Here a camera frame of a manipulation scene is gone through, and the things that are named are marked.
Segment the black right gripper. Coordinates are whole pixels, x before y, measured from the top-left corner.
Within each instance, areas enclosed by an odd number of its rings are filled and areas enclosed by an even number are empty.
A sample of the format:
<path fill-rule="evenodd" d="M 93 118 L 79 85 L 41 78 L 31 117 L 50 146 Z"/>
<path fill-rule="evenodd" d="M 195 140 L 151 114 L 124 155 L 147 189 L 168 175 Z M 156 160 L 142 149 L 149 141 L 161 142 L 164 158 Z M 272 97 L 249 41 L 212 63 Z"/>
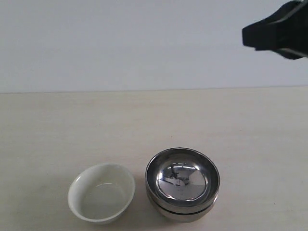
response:
<path fill-rule="evenodd" d="M 270 16 L 242 29 L 244 46 L 297 60 L 308 56 L 308 2 L 292 0 Z"/>

